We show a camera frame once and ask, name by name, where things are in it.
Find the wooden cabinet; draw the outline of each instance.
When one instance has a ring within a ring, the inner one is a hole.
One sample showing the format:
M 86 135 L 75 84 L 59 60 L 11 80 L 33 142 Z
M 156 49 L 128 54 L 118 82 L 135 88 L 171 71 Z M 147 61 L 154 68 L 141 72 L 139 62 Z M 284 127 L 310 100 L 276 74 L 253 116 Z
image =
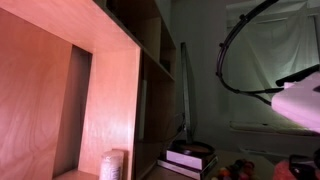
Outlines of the wooden cabinet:
M 175 133 L 175 47 L 155 3 L 12 0 L 0 13 L 5 177 L 97 179 L 111 149 L 124 179 L 141 177 Z

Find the stack of cups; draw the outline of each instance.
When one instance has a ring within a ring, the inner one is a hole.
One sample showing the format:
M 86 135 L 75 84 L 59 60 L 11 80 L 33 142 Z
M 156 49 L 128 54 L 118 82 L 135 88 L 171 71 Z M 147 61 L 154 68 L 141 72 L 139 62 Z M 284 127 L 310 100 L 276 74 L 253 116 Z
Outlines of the stack of cups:
M 99 180 L 122 180 L 124 152 L 111 150 L 102 155 Z

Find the white curtain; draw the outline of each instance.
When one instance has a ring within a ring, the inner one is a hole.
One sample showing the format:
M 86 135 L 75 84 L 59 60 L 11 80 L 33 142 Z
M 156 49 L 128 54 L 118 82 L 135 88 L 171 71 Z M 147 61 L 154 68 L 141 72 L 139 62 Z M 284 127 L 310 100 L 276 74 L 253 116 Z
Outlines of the white curtain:
M 277 87 L 275 81 L 319 64 L 316 29 L 306 8 L 282 20 L 248 24 L 231 44 L 226 58 L 228 83 L 241 90 Z M 271 100 L 271 95 L 264 95 Z M 297 128 L 257 99 L 229 97 L 230 120 L 235 123 Z

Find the stack of books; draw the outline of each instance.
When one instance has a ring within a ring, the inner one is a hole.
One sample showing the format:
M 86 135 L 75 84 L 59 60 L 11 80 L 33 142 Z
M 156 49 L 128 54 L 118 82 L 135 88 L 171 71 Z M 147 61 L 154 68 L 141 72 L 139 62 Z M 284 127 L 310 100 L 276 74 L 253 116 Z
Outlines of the stack of books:
M 157 161 L 161 167 L 197 180 L 204 179 L 217 163 L 218 157 L 215 154 L 200 158 L 171 150 L 167 150 Z

